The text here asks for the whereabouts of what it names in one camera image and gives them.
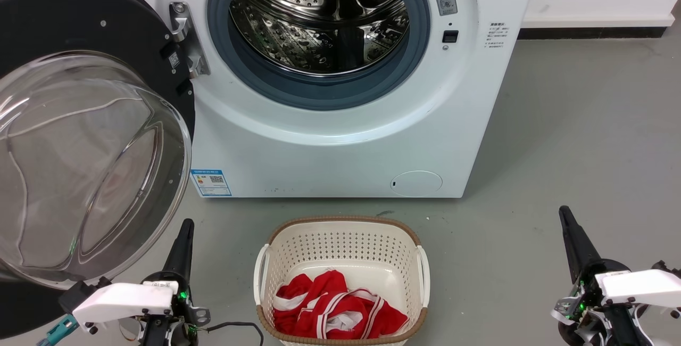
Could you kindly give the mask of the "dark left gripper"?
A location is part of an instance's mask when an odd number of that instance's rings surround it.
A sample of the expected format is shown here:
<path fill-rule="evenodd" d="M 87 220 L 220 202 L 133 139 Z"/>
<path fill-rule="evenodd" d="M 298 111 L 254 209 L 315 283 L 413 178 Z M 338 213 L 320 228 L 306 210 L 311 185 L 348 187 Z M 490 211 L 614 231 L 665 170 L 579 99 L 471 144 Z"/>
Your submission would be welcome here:
<path fill-rule="evenodd" d="M 144 309 L 139 331 L 141 345 L 199 345 L 198 328 L 211 321 L 209 310 L 192 302 L 190 271 L 194 256 L 195 223 L 191 218 L 183 220 L 180 232 L 164 263 L 162 271 L 144 278 L 144 283 L 171 282 L 178 284 L 170 307 L 160 314 Z"/>

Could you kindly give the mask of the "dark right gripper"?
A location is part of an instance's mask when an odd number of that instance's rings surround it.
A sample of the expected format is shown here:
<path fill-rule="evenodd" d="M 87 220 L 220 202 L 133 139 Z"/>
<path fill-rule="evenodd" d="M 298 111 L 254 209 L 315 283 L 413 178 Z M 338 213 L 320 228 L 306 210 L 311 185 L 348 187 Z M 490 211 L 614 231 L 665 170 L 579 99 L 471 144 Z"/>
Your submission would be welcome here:
<path fill-rule="evenodd" d="M 569 206 L 560 206 L 559 220 L 573 283 L 551 312 L 562 340 L 568 345 L 654 345 L 641 317 L 658 297 L 657 266 L 630 271 L 601 259 Z"/>

